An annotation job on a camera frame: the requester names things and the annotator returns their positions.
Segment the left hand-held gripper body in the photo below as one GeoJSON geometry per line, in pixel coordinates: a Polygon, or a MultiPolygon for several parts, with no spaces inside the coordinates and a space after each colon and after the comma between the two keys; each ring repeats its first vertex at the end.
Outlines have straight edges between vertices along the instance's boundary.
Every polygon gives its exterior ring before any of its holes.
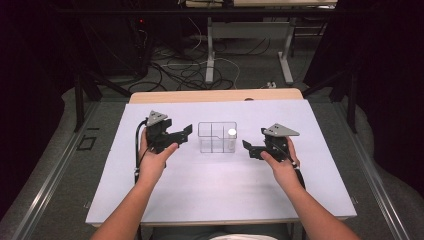
{"type": "Polygon", "coordinates": [[[166,114],[152,110],[147,118],[146,139],[148,146],[157,154],[164,151],[172,143],[176,143],[175,134],[167,132],[172,120],[166,114]]]}

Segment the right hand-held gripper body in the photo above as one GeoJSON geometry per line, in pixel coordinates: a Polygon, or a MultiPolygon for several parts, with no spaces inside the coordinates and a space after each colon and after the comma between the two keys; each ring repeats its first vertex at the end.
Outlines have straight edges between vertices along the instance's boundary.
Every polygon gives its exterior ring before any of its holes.
{"type": "Polygon", "coordinates": [[[279,123],[275,123],[268,128],[261,129],[265,136],[265,146],[267,152],[277,161],[290,159],[290,151],[288,147],[289,136],[299,136],[300,133],[285,127],[279,123]]]}

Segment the small white-capped bottle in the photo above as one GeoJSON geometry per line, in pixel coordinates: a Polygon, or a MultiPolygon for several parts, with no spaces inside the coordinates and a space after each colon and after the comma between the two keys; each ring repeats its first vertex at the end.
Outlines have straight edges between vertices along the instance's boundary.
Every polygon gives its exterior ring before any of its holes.
{"type": "Polygon", "coordinates": [[[232,128],[228,130],[228,150],[233,152],[235,150],[235,144],[237,139],[237,130],[232,128]]]}

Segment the clear plastic organizer box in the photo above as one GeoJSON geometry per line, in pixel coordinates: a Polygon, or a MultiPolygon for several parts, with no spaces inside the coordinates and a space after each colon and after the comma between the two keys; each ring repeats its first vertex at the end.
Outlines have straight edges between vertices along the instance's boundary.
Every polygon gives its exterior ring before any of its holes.
{"type": "Polygon", "coordinates": [[[228,130],[237,130],[236,122],[200,122],[197,136],[201,153],[234,153],[228,150],[228,130]]]}

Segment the person's right hand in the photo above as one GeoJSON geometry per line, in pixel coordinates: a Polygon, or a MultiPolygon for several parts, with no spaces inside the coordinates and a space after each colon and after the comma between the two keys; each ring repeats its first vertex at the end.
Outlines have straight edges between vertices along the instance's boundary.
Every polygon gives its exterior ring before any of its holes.
{"type": "Polygon", "coordinates": [[[290,160],[277,162],[265,151],[261,153],[261,156],[271,167],[274,178],[286,194],[291,190],[303,189],[290,160]]]}

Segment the person's left hand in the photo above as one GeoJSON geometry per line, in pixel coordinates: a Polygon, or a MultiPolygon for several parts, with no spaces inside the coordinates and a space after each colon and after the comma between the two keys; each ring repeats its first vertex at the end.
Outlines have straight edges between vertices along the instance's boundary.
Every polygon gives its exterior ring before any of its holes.
{"type": "Polygon", "coordinates": [[[172,143],[161,153],[157,154],[147,144],[146,130],[142,131],[140,137],[140,167],[137,186],[153,188],[159,181],[167,159],[178,149],[177,143],[172,143]]]}

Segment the white table mat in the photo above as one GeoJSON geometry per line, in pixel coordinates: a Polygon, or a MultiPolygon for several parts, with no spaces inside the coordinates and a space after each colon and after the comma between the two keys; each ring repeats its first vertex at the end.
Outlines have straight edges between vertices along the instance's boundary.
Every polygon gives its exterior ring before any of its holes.
{"type": "Polygon", "coordinates": [[[307,191],[334,216],[356,214],[310,104],[305,100],[129,104],[122,115],[88,212],[101,224],[134,185],[135,131],[151,111],[168,115],[172,131],[200,122],[232,121],[232,153],[203,153],[191,134],[170,157],[142,219],[143,224],[194,225],[295,221],[298,216],[269,165],[250,158],[242,142],[262,144],[262,129],[279,123],[297,131],[293,142],[307,191]]]}

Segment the person's clothing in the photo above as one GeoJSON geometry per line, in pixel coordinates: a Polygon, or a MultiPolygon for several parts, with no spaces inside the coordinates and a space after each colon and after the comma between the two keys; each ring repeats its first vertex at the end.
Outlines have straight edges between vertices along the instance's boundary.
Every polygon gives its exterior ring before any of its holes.
{"type": "Polygon", "coordinates": [[[157,227],[153,240],[290,240],[286,224],[157,227]]]}

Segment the black metal stand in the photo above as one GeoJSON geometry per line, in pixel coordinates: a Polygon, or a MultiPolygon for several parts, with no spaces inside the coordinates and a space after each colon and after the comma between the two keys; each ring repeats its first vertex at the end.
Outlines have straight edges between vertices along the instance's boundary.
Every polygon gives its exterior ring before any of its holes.
{"type": "Polygon", "coordinates": [[[85,122],[84,95],[87,95],[91,101],[100,101],[103,97],[100,89],[98,88],[98,84],[104,85],[124,97],[130,97],[132,95],[130,91],[125,90],[92,70],[77,71],[74,74],[76,108],[75,132],[78,132],[85,122]]]}
{"type": "Polygon", "coordinates": [[[333,90],[330,92],[330,100],[332,102],[341,102],[343,97],[348,98],[346,122],[353,133],[357,133],[356,129],[356,100],[358,86],[358,69],[355,67],[346,67],[336,72],[329,78],[318,83],[313,87],[308,87],[302,92],[304,97],[321,90],[322,88],[334,84],[333,90]]]}

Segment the black horizontal bar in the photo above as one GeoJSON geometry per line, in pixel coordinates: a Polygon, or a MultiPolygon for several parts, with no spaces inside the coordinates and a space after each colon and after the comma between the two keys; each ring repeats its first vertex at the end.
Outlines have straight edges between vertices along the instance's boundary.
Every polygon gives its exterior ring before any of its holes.
{"type": "Polygon", "coordinates": [[[179,9],[179,10],[87,10],[87,9],[55,9],[62,15],[116,15],[116,16],[322,16],[334,15],[336,10],[320,9],[179,9]]]}

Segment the black floor frame plate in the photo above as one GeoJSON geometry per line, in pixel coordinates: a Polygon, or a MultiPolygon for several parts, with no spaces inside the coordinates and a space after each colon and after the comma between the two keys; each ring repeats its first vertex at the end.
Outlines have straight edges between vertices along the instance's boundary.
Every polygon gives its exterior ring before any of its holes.
{"type": "Polygon", "coordinates": [[[77,146],[78,151],[90,151],[96,142],[96,137],[84,135],[77,146]]]}

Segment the white metal desk frame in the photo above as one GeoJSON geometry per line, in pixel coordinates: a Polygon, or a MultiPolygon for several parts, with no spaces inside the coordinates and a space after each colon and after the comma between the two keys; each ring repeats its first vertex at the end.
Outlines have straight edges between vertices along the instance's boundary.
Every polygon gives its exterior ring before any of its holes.
{"type": "MultiPolygon", "coordinates": [[[[224,10],[226,7],[235,10],[331,10],[338,0],[184,0],[187,7],[196,10],[224,10]]],[[[291,43],[294,39],[296,18],[288,17],[285,22],[253,21],[221,23],[207,18],[207,43],[208,58],[206,69],[206,82],[210,83],[214,78],[215,39],[236,38],[263,38],[282,39],[283,50],[278,53],[283,77],[288,85],[294,83],[288,63],[291,43]]]]}

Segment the aluminium floor rail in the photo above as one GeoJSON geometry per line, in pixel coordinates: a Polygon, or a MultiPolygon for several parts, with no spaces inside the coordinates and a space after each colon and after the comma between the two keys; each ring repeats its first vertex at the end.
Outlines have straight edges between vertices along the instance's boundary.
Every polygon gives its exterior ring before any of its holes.
{"type": "Polygon", "coordinates": [[[107,128],[99,120],[102,103],[90,103],[82,128],[73,130],[69,111],[50,141],[10,213],[5,240],[87,240],[86,222],[105,163],[107,128]],[[82,137],[96,137],[90,151],[78,151],[82,137]]]}
{"type": "Polygon", "coordinates": [[[362,144],[360,136],[354,133],[347,122],[347,110],[342,103],[334,103],[335,112],[342,122],[347,134],[349,135],[353,146],[359,156],[359,166],[368,182],[374,199],[382,213],[386,225],[388,226],[394,240],[409,240],[409,235],[405,230],[402,221],[389,197],[383,180],[378,173],[373,160],[367,153],[365,146],[362,144]]]}

